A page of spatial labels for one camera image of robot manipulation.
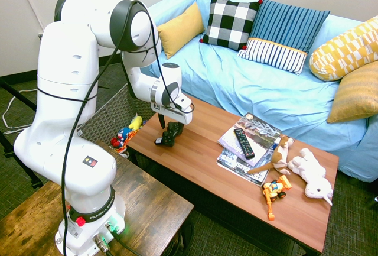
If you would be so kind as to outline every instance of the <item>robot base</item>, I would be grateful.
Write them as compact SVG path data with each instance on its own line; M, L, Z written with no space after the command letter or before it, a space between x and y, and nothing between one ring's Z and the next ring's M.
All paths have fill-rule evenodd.
M97 247L92 238L96 234L101 234L107 243L113 240L112 234L108 231L105 225L107 223L111 223L112 226L118 227L118 233L121 233L125 229L125 211L125 202L119 195L116 194L112 207L97 221L86 223L82 227L79 227L69 218L67 214L67 217L69 218L66 239L67 256L93 256L97 254L100 249ZM56 246L62 254L63 233L64 220L60 223L59 230L55 234Z

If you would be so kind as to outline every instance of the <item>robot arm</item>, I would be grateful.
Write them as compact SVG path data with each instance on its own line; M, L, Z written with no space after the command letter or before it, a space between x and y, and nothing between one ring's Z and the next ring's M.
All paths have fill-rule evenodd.
M99 45L118 47L131 95L150 102L153 111L183 124L192 119L191 100L181 92L181 69L165 63L156 79L141 72L161 52L158 31L147 8L131 0L58 0L56 21L82 22Z
M71 208L56 233L60 252L66 247L69 256L92 256L94 236L113 239L107 223L125 228L125 203L111 187L115 159L76 133L96 109L98 45L121 50L132 93L151 102L153 110L187 124L191 101L181 93L177 65L163 66L165 83L140 72L157 60L161 45L139 1L58 0L54 19L40 46L35 118L17 137L14 151L26 166L64 189Z

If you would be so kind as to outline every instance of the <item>wooden coffee table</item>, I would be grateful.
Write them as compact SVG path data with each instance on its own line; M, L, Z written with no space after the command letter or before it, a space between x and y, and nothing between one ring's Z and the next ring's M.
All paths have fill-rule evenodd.
M154 160L273 226L303 247L308 255L321 254L331 206L323 199L306 197L306 182L299 175L292 173L288 176L292 189L287 192L286 198L272 204L276 218L269 221L268 206L262 188L217 165L217 157L223 149L217 140L240 117L196 98L191 99L195 105L193 120L175 139L173 147L154 144L164 131L155 114L129 141L131 153L138 152ZM299 155L302 148L309 148L314 153L327 170L326 178L334 188L338 157L296 140L289 149L288 160ZM266 181L277 179L279 176L276 170L270 170Z
M162 255L193 205L106 144L98 144L117 162L112 185L126 205L122 241L142 255ZM61 256L54 242L61 220L61 187L49 181L0 220L0 255ZM115 240L109 245L113 255L134 255Z

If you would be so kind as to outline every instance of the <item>magazine cover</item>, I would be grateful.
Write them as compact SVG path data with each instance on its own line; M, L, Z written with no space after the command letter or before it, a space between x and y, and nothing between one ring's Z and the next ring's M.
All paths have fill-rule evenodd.
M236 128L244 130L255 153L254 158L249 160L245 158L239 141L234 134L234 129ZM280 130L248 112L219 138L218 143L254 168L271 145L279 138L280 134Z
M266 152L265 158L262 158L261 164L269 162L274 150ZM265 170L259 173L248 174L247 172L252 169L251 165L239 159L236 155L231 153L229 150L224 149L220 156L218 157L217 163L219 166L231 171L232 173L258 185L262 186L269 170Z

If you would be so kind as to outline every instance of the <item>blue couch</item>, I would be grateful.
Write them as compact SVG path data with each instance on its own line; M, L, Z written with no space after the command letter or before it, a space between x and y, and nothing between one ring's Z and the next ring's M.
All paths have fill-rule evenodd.
M206 29L210 0L162 0L149 11L159 26L181 15L195 1ZM185 93L239 116L252 112L286 135L339 156L343 173L372 182L378 178L378 116L328 124L339 82L323 82L309 69L310 55L318 46L359 23L329 15L299 76L238 58L229 48L200 43L203 34L169 60L164 52L159 59L161 64L169 61L181 66ZM156 63L144 72L159 76Z

